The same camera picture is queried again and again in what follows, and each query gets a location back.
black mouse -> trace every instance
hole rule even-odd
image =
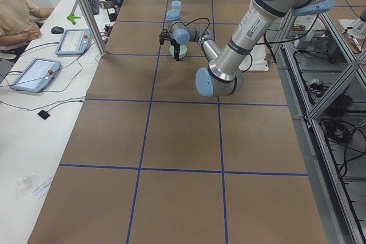
[[[59,26],[54,26],[51,29],[51,33],[53,33],[53,34],[62,34],[63,31],[64,31],[63,27],[59,27]]]

tablet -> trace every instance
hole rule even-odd
[[[57,55],[83,54],[90,44],[92,34],[88,29],[65,30],[58,42]]]
[[[39,93],[55,77],[60,67],[60,61],[34,58],[10,87],[13,90]]]

white table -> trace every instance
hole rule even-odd
[[[74,3],[75,0],[61,0],[42,26],[42,37],[32,41],[28,48],[58,42],[61,35],[50,32],[53,26],[61,26],[64,29],[87,29],[79,7],[74,14],[82,18],[75,20],[76,25],[72,25],[66,19]],[[100,31],[109,23],[108,15],[102,9],[95,19]],[[55,49],[56,45],[47,45],[24,53],[12,71],[22,71],[35,57],[59,60],[63,67],[75,60],[75,57],[56,56]],[[32,94],[1,87],[0,100],[33,109],[59,100],[83,97],[93,79],[99,57],[97,47],[93,45],[79,59],[83,66],[82,71],[61,93]],[[80,69],[77,62],[71,64],[61,70],[46,89],[63,90]],[[9,76],[7,79],[12,83],[16,77],[16,75]],[[62,104],[52,109],[51,116],[43,120],[37,115],[40,110],[25,111],[0,103],[0,243],[27,242],[46,196],[36,199],[32,192],[20,194],[17,180],[35,173],[37,183],[40,185],[55,174],[81,106],[82,103],[79,102]]]

green clip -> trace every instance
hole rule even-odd
[[[80,18],[80,17],[76,17],[73,13],[70,13],[70,14],[69,14],[69,16],[67,17],[67,20],[71,21],[71,23],[72,23],[73,25],[75,25],[75,24],[76,24],[76,22],[75,22],[75,20],[74,20],[74,19],[78,19],[78,18]]]

beige shirt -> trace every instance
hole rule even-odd
[[[0,36],[22,34],[36,24],[30,15],[36,15],[39,8],[28,0],[0,0]],[[24,45],[0,46],[0,50],[11,50]]]

